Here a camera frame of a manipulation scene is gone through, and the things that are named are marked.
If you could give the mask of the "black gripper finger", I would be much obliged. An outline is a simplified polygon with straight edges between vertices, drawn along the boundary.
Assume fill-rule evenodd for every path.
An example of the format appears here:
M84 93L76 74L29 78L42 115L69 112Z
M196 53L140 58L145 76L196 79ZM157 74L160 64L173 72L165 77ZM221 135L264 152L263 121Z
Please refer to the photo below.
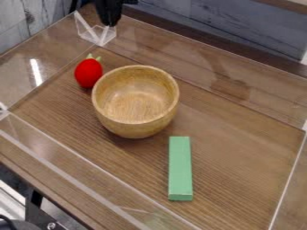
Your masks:
M109 25L113 27L121 18L124 0L108 0L107 3Z
M108 25L108 16L105 11L104 0L95 0L95 7L96 7L97 15L100 17L100 22L104 25Z

